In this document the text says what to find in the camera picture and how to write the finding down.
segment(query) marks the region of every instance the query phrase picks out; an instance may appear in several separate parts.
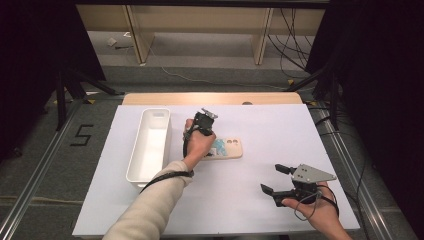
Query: gray carpet floor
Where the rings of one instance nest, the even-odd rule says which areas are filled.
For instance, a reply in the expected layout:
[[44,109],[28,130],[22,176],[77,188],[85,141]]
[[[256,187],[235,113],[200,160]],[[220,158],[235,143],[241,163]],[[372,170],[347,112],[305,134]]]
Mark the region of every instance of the gray carpet floor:
[[[272,54],[269,56],[271,62],[279,61],[278,57]],[[128,52],[125,52],[124,56],[121,54],[120,57],[124,57],[127,60],[132,59],[133,64],[126,64],[125,66],[103,64],[107,79],[105,84],[115,90],[126,93],[276,92],[289,86],[287,80],[293,78],[287,77],[287,75],[299,77],[299,79],[307,76],[306,73],[296,69],[286,70],[285,74],[283,74],[278,67],[267,68],[266,66],[269,66],[267,63],[261,69],[257,69],[257,67],[167,67],[166,71],[168,73],[166,73],[164,69],[155,64],[152,64],[152,66],[146,65],[145,67],[135,66],[134,56],[129,56]],[[88,84],[84,84],[84,88],[87,92],[99,92],[98,89]],[[313,84],[299,91],[302,100],[313,100],[311,95],[312,88]],[[73,226],[90,186],[114,113],[117,106],[122,103],[122,97],[109,96],[101,92],[91,95],[89,99],[93,99],[93,103],[81,105],[76,112],[64,140],[35,194],[37,198],[34,198],[31,202],[13,239],[75,239],[72,236]],[[22,142],[23,155],[21,157],[11,157],[1,163],[0,220],[4,219],[13,206],[14,200],[22,192],[55,134],[57,109],[54,95],[46,104],[45,109],[46,113],[39,116],[27,138]],[[321,111],[323,110],[310,110],[315,122],[322,118]],[[342,103],[339,106],[338,123],[343,141],[349,149],[355,165],[361,169],[363,166],[365,167],[363,184],[366,184],[370,189],[372,198],[386,219],[394,239],[417,239],[402,212],[397,207],[396,202],[387,191],[378,171],[372,167],[372,159],[367,155],[355,126],[349,119],[348,110],[344,109]],[[91,135],[91,138],[86,146],[71,146],[74,143],[81,143],[82,140],[76,138],[75,134],[82,124],[92,125],[92,127],[84,128],[82,132],[83,134]],[[328,134],[324,123],[319,124],[317,129],[322,134],[323,144],[342,186],[347,194],[355,197],[356,186],[349,180],[346,169],[341,163],[340,155],[331,140],[331,134]],[[354,239],[366,239],[367,231],[370,239],[378,239],[365,212],[362,209],[358,209],[358,206],[351,199],[350,203],[358,221],[361,220],[361,215],[359,214],[361,211],[366,224],[365,230],[362,228],[351,232],[351,236]],[[278,239],[278,237],[234,236],[225,239]],[[325,238],[320,233],[308,233],[291,235],[290,239]]]

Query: black wrist strap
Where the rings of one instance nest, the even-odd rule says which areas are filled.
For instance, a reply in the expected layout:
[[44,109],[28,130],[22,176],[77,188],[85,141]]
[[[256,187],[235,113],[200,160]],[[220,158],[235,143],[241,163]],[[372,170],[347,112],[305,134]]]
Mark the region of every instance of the black wrist strap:
[[141,190],[140,193],[142,193],[147,187],[149,187],[150,185],[160,182],[162,180],[168,179],[168,178],[173,178],[173,177],[192,177],[193,176],[193,172],[185,172],[185,171],[178,171],[178,172],[169,172],[169,173],[165,173],[161,176],[158,176],[156,178],[154,178],[152,181],[150,181],[144,188],[143,190]]

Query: white container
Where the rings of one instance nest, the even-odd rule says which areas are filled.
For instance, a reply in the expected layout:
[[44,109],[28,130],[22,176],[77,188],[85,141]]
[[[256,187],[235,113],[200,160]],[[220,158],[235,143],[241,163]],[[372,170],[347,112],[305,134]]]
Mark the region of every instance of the white container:
[[127,180],[136,188],[144,188],[168,164],[171,132],[169,109],[143,111],[127,170]]

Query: table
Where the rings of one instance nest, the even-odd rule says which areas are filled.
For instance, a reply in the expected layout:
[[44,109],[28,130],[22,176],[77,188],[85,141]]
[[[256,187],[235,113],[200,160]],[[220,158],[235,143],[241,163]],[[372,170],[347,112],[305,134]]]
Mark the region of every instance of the table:
[[[239,159],[203,161],[196,166],[194,181],[184,190],[170,216],[164,236],[271,235],[313,231],[307,222],[293,216],[293,210],[275,207],[273,199],[262,193],[260,188],[260,183],[279,191],[293,187],[289,176],[274,170],[276,163],[291,167],[305,163],[335,173],[310,114],[296,95],[128,95],[116,111],[73,235],[101,237],[137,196],[139,191],[126,181],[125,174],[141,113],[150,107],[171,110],[169,161],[182,159],[180,126],[201,107],[219,115],[214,124],[218,137],[240,137],[244,151]],[[150,105],[155,99],[159,105]],[[193,102],[199,105],[183,105]],[[240,105],[243,102],[254,104]],[[343,226],[348,230],[358,229],[358,222],[340,182],[329,182],[329,186],[337,196]]]

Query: forearm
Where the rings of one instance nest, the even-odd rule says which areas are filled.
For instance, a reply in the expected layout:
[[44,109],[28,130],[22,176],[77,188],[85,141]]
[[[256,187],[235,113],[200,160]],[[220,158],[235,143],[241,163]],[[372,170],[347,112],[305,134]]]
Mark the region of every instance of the forearm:
[[[156,176],[188,171],[182,161],[171,162]],[[191,178],[174,177],[148,187],[121,215],[103,239],[159,239],[183,189]]]

